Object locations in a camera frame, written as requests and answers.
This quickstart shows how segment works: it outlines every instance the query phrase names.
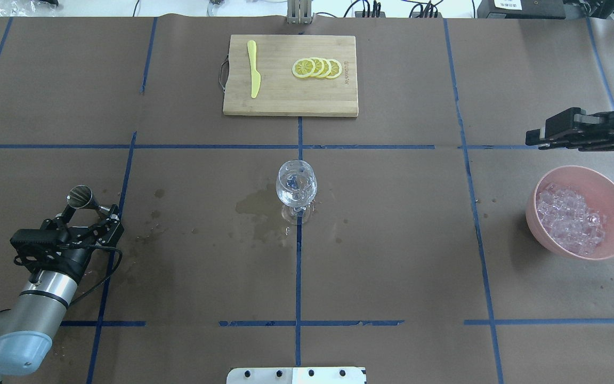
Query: yellow knife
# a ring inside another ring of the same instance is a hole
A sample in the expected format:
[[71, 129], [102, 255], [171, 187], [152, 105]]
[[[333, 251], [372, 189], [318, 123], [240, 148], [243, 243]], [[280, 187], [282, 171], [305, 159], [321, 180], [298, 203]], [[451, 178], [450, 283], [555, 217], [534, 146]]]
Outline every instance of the yellow knife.
[[262, 76], [257, 72], [257, 43], [248, 41], [248, 56], [251, 59], [251, 97], [256, 98], [260, 92], [260, 81]]

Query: white bracket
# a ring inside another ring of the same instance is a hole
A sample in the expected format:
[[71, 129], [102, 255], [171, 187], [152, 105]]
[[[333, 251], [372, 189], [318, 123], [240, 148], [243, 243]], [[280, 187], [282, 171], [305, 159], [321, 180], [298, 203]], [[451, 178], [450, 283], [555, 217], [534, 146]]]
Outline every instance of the white bracket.
[[312, 0], [288, 0], [288, 24], [312, 24]]
[[366, 384], [363, 367], [273, 367], [232, 369], [227, 384]]

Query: glass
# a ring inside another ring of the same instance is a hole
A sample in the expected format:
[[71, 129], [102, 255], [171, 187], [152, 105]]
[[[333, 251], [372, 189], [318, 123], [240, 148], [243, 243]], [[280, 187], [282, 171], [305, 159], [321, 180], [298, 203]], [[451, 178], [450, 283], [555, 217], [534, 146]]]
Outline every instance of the glass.
[[312, 200], [317, 195], [317, 178], [312, 166], [303, 160], [290, 160], [278, 170], [276, 195], [283, 202], [281, 215], [296, 225], [309, 220], [314, 211]]

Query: plastic bag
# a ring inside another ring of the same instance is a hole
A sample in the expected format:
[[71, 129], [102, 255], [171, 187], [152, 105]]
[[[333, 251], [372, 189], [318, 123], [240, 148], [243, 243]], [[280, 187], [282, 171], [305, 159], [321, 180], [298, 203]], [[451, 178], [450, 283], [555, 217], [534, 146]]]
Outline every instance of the plastic bag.
[[41, 0], [2, 0], [0, 1], [0, 17], [56, 17], [58, 5]]

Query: bowl rim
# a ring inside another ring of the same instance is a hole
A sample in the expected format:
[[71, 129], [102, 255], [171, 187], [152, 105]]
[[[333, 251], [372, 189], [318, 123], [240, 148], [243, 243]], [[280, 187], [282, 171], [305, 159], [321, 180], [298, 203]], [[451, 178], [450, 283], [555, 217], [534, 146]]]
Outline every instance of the bowl rim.
[[597, 170], [592, 170], [589, 167], [583, 167], [581, 165], [561, 165], [560, 167], [556, 167], [553, 168], [552, 170], [544, 173], [543, 177], [539, 178], [539, 181], [537, 182], [537, 184], [534, 187], [534, 190], [532, 191], [531, 197], [532, 197], [532, 205], [534, 206], [534, 212], [535, 212], [535, 216], [537, 218], [537, 225], [539, 226], [539, 228], [541, 228], [544, 232], [544, 234], [546, 234], [546, 237], [548, 237], [549, 239], [551, 239], [551, 242], [553, 244], [555, 244], [555, 247], [562, 251], [563, 253], [565, 253], [566, 255], [572, 256], [573, 258], [578, 258], [578, 259], [582, 259], [582, 260], [590, 260], [590, 261], [601, 261], [601, 260], [608, 260], [609, 258], [614, 258], [614, 255], [610, 255], [610, 256], [606, 256], [604, 258], [588, 258], [582, 255], [577, 255], [576, 253], [572, 253], [568, 250], [566, 250], [565, 248], [563, 248], [563, 246], [561, 246], [560, 244], [558, 244], [556, 242], [556, 240], [553, 239], [553, 237], [551, 237], [550, 234], [548, 234], [548, 232], [546, 231], [546, 229], [544, 229], [544, 226], [542, 225], [542, 221], [541, 219], [539, 219], [539, 214], [537, 214], [537, 190], [539, 190], [539, 185], [542, 184], [542, 182], [544, 181], [544, 179], [550, 175], [553, 172], [556, 172], [557, 170], [560, 170], [562, 168], [581, 168], [582, 170], [585, 171], [590, 171], [593, 173], [596, 173], [597, 175], [600, 175], [602, 178], [606, 179], [608, 182], [610, 182], [610, 184], [614, 187], [614, 182], [612, 182], [612, 180], [610, 180], [609, 178], [606, 177], [606, 175], [604, 175], [603, 173], [598, 172]]

